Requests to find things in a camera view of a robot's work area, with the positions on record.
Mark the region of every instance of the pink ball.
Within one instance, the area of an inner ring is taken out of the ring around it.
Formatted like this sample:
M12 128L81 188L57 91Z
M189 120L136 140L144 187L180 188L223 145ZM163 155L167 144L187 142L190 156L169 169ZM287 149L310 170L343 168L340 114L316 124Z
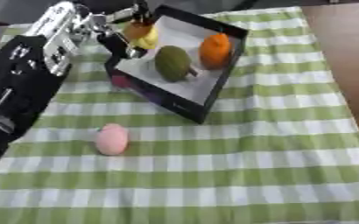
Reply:
M98 132L95 144L103 155L118 155L128 145L128 131L119 124L108 123Z

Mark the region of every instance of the green and white checkered cloth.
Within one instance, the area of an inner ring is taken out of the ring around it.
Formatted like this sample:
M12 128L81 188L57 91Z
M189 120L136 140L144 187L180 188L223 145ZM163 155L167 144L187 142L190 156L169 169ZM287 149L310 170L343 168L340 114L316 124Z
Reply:
M359 130L301 9L209 16L250 36L205 124L113 89L91 41L1 160L0 223L359 223Z

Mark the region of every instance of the green fruit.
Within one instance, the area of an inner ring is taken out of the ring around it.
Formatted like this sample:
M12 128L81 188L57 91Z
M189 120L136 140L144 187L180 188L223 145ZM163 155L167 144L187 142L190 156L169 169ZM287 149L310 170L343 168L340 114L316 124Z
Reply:
M191 60L181 48L167 45L160 48L155 56L157 71L170 82L184 80L189 73Z

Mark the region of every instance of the wooden table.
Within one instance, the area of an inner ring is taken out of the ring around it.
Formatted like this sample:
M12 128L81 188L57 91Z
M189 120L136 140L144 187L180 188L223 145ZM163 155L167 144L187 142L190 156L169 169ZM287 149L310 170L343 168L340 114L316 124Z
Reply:
M359 3L303 10L359 125Z

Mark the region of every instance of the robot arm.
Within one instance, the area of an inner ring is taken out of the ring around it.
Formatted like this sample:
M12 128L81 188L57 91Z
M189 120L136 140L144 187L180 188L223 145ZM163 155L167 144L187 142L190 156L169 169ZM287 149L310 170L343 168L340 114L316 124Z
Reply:
M83 4L60 2L0 49L0 158L44 111L67 77L71 59L93 33L118 58L141 55L140 49L109 26L124 19L148 24L151 13L140 1L110 15L93 14Z

